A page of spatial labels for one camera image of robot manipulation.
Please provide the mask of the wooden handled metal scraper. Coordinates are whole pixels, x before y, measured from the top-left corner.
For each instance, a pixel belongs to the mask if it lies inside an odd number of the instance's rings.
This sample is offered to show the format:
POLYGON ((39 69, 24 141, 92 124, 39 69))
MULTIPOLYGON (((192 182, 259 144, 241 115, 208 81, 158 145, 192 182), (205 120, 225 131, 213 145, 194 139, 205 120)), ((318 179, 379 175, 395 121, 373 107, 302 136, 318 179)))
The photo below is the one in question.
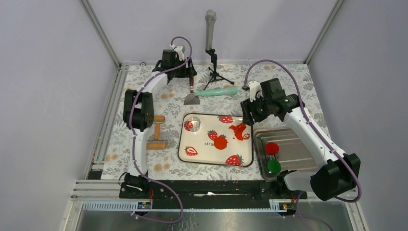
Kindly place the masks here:
POLYGON ((189 78, 189 85, 190 85, 190 93, 184 99, 184 105, 199 105, 200 99, 194 93, 194 78, 189 78))

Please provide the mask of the orange dough scrap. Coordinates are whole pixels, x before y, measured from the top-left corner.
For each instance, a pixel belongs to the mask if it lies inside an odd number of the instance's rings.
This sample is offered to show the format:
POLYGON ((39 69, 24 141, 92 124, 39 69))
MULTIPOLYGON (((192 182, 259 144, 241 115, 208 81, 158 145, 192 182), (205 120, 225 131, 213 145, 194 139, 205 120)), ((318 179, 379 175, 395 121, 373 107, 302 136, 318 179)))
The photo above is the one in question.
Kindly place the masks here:
POLYGON ((241 123, 237 126, 231 125, 229 129, 233 130, 234 132, 234 137, 233 139, 237 139, 239 141, 243 140, 248 140, 250 139, 250 134, 249 133, 244 133, 246 130, 246 125, 244 123, 241 123))

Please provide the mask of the small round metal cup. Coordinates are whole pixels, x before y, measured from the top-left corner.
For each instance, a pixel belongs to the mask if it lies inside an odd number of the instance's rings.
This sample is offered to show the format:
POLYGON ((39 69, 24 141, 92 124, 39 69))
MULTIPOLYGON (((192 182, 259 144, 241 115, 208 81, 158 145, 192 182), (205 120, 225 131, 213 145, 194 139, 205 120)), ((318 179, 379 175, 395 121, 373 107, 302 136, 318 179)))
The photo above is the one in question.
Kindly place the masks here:
POLYGON ((184 128, 190 132, 197 132, 200 129, 201 121, 198 117, 192 116, 186 119, 184 128))

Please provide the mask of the strawberry print white tray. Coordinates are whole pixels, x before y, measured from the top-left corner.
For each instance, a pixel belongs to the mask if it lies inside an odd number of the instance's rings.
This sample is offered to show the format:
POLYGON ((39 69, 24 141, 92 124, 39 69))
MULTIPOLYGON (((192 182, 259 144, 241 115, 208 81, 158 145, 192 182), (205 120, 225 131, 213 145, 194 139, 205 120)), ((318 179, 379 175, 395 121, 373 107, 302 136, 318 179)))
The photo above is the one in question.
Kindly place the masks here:
POLYGON ((182 121, 178 157, 189 163, 248 167, 254 161, 252 134, 241 116, 190 113, 182 121))

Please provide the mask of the orange dough piece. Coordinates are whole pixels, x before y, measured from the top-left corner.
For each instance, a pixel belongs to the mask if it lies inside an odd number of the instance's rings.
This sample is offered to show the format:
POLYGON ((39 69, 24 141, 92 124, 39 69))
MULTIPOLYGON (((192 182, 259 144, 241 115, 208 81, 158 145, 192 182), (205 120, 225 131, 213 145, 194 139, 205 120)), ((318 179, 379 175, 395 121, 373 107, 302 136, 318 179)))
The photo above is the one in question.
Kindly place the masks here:
POLYGON ((219 150, 224 150, 228 145, 228 140, 226 139, 226 136, 220 135, 217 138, 214 139, 214 146, 215 148, 219 150))

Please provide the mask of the wooden dough roller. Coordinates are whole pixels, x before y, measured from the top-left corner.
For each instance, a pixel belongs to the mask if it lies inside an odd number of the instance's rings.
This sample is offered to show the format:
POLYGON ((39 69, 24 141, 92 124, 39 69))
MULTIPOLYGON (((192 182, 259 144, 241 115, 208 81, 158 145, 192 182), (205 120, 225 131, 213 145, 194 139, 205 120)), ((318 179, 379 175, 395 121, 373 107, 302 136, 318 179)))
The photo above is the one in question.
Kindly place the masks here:
POLYGON ((164 115, 156 115, 153 120, 153 139, 147 141, 147 150, 165 150, 167 148, 167 141, 160 139, 161 125, 165 122, 164 115))

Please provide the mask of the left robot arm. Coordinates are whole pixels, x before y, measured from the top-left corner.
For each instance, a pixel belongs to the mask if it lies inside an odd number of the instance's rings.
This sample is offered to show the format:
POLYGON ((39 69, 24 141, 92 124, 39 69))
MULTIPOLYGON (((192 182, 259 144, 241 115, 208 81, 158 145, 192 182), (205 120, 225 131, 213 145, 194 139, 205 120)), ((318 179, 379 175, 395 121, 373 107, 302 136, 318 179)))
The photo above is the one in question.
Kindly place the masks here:
POLYGON ((148 172, 147 138, 154 121, 153 98, 173 78, 188 78, 189 93, 193 93, 197 75, 190 57, 184 55, 184 46, 163 50, 151 76, 140 90, 125 92, 123 120, 130 133, 130 164, 127 172, 135 177, 148 172))

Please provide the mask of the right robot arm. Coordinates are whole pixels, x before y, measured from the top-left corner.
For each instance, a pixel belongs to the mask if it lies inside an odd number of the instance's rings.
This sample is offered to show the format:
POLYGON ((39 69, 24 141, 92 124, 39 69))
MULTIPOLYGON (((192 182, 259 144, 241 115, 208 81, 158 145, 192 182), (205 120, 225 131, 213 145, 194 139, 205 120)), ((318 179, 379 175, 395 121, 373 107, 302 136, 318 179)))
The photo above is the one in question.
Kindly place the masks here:
POLYGON ((295 191, 313 192, 320 200, 335 198, 354 203, 362 196, 358 180, 360 159, 356 154, 346 154, 318 128, 301 98, 296 94, 278 98, 260 97, 240 103, 243 123, 254 125, 269 115, 278 117, 300 138, 312 155, 317 172, 286 171, 278 175, 276 192, 282 198, 295 191))

